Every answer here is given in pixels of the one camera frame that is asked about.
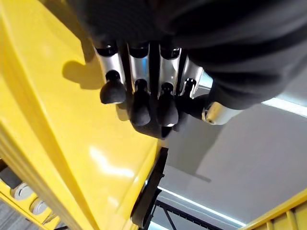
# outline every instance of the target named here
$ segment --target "yellow frame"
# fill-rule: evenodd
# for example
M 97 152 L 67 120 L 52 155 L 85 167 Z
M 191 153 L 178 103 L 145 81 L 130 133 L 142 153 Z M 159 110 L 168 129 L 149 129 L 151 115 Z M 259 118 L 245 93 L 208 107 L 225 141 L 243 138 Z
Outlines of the yellow frame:
M 62 1 L 2 0 L 0 16 L 0 156 L 71 229 L 136 229 L 157 139 L 99 102 L 98 58 Z

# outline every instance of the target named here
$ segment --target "gray carpet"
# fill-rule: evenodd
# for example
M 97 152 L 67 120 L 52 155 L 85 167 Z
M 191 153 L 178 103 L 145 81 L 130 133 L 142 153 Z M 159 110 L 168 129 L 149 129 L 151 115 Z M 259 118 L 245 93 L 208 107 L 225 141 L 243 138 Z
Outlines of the gray carpet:
M 60 223 L 57 228 L 65 226 Z M 0 230 L 39 230 L 40 228 L 26 220 L 14 209 L 0 200 Z

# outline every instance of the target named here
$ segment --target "yellow surface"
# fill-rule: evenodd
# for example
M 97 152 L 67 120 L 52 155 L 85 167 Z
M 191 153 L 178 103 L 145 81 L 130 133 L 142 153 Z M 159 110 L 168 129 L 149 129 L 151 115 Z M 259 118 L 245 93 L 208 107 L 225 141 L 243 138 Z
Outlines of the yellow surface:
M 64 4 L 2 0 L 0 15 L 0 156 L 71 229 L 135 229 L 157 140 L 100 103 L 98 59 Z
M 240 230 L 307 230 L 307 189 Z

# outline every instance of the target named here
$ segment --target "gray ceiling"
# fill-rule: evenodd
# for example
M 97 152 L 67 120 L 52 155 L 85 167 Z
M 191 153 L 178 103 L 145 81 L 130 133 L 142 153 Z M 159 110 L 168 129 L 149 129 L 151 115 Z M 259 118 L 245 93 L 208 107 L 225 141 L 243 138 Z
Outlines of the gray ceiling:
M 306 76 L 279 98 L 307 106 Z M 307 187 L 307 118 L 274 107 L 256 105 L 225 126 L 191 117 L 167 144 L 160 185 L 244 223 Z M 239 227 L 165 192 L 159 199 L 225 230 Z M 155 222 L 171 229 L 163 215 L 157 214 Z

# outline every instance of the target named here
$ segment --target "light strip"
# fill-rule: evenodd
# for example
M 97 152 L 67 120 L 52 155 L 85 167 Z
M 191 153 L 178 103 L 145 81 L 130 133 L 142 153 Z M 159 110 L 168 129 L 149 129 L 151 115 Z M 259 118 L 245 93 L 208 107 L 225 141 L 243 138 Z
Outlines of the light strip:
M 229 216 L 226 216 L 226 215 L 224 215 L 224 214 L 222 214 L 222 213 L 219 213 L 219 212 L 217 212 L 217 211 L 215 211 L 215 210 L 213 210 L 213 209 L 211 209 L 211 208 L 208 208 L 208 207 L 206 207 L 206 206 L 204 206 L 204 205 L 201 205 L 201 204 L 199 204 L 199 203 L 196 203 L 195 201 L 192 201 L 192 200 L 187 199 L 187 198 L 185 198 L 185 197 L 183 197 L 183 196 L 180 196 L 180 195 L 178 195 L 178 194 L 176 194 L 176 193 L 173 193 L 173 192 L 171 192 L 171 191 L 169 191 L 169 190 L 167 190 L 167 189 L 165 189 L 165 188 L 162 188 L 162 187 L 159 187 L 159 186 L 158 186 L 158 188 L 161 189 L 162 191 L 164 191 L 164 192 L 170 194 L 170 195 L 173 195 L 173 196 L 175 196 L 175 197 L 177 197 L 177 198 L 179 198 L 179 199 L 181 199 L 181 200 L 184 200 L 184 201 L 186 201 L 186 202 L 188 202 L 188 203 L 190 203 L 190 204 L 193 204 L 193 205 L 195 205 L 195 206 L 197 206 L 197 207 L 200 207 L 200 208 L 202 208 L 202 209 L 204 209 L 204 210 L 206 210 L 206 211 L 208 211 L 208 212 L 211 212 L 211 213 L 213 213 L 213 214 L 215 214 L 215 215 L 217 215 L 217 216 L 219 216 L 219 217 L 222 217 L 222 218 L 224 218 L 224 219 L 227 219 L 227 220 L 229 220 L 229 221 L 231 221 L 231 222 L 233 222 L 233 223 L 236 223 L 236 224 L 238 224 L 238 225 L 240 225 L 240 226 L 242 226 L 242 227 L 246 226 L 245 223 L 242 223 L 242 222 L 240 222 L 240 221 L 238 221 L 238 220 L 236 220 L 236 219 L 233 219 L 233 218 L 231 218 L 231 217 L 229 217 Z
M 149 226 L 149 229 L 150 229 L 150 227 L 154 227 L 154 228 L 156 228 L 157 230 L 169 230 L 169 229 L 167 229 L 167 228 L 164 228 L 163 226 L 161 226 L 161 225 L 159 225 L 159 224 L 157 224 L 157 223 L 154 223 L 154 222 L 150 222 L 150 226 Z
M 303 107 L 299 104 L 295 104 L 292 102 L 288 102 L 282 99 L 278 99 L 276 97 L 269 99 L 265 102 L 262 102 L 263 104 L 282 109 L 294 114 L 298 114 L 304 117 L 307 117 L 307 107 Z
M 206 73 L 204 73 L 200 81 L 200 86 L 204 86 L 209 90 L 212 87 L 212 83 L 213 83 L 212 78 L 210 78 Z M 292 102 L 288 102 L 282 99 L 278 99 L 276 97 L 269 99 L 265 102 L 262 102 L 262 104 L 266 104 L 303 117 L 307 117 L 307 107 Z

